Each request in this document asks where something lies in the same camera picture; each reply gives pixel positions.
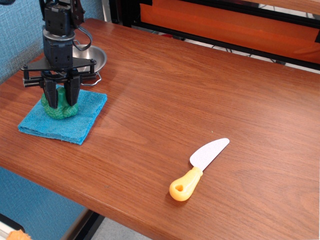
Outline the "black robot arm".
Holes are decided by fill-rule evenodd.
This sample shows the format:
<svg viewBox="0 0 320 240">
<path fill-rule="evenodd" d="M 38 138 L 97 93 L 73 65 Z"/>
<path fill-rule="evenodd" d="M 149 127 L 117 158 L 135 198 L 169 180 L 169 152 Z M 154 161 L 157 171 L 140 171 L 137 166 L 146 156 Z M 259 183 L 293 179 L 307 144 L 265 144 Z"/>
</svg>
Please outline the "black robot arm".
<svg viewBox="0 0 320 240">
<path fill-rule="evenodd" d="M 96 77 L 96 60 L 73 56 L 73 49 L 83 52 L 91 47 L 90 43 L 80 47 L 75 42 L 76 29 L 92 38 L 91 34 L 81 27 L 85 21 L 85 10 L 79 0 L 41 0 L 39 4 L 44 20 L 44 57 L 21 67 L 23 84 L 25 87 L 41 87 L 48 105 L 56 109 L 56 85 L 62 83 L 67 103 L 74 106 L 78 102 L 83 81 Z"/>
</svg>

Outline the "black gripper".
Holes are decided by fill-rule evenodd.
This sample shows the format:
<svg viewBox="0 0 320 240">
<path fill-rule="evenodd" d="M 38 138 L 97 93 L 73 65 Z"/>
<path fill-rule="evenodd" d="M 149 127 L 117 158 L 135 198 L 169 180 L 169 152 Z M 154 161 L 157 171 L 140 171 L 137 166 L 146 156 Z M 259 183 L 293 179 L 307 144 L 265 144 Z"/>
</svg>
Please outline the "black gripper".
<svg viewBox="0 0 320 240">
<path fill-rule="evenodd" d="M 95 59 L 74 57 L 73 50 L 86 51 L 91 47 L 79 44 L 75 33 L 59 36 L 43 32 L 44 57 L 25 64 L 23 85 L 43 88 L 49 107 L 58 107 L 57 83 L 64 83 L 65 97 L 70 106 L 78 102 L 80 84 L 96 78 Z"/>
</svg>

